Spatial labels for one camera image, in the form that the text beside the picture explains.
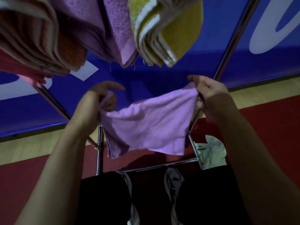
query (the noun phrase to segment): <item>gray shoe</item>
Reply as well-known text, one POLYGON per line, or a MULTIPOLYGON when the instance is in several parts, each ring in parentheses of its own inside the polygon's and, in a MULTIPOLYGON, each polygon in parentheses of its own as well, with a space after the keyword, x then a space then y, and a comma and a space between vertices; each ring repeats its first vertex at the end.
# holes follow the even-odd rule
MULTIPOLYGON (((118 170, 116 172, 118 174, 122 175, 122 177, 124 178, 124 181, 128 187, 130 197, 131 197, 132 185, 131 185, 131 181, 130 181, 128 174, 126 174, 125 172, 123 172, 121 170, 118 170)), ((139 217, 139 214, 137 213, 136 207, 133 204, 131 204, 130 220, 127 222, 127 225, 140 225, 140 217, 139 217)))
POLYGON ((172 202, 172 210, 171 210, 172 225, 183 225, 182 223, 180 223, 178 221, 176 211, 175 211, 177 195, 178 195, 179 188, 183 181, 184 181, 184 178, 177 169, 171 167, 166 171, 165 178, 164 178, 164 184, 165 184, 165 189, 167 191, 167 194, 172 202))

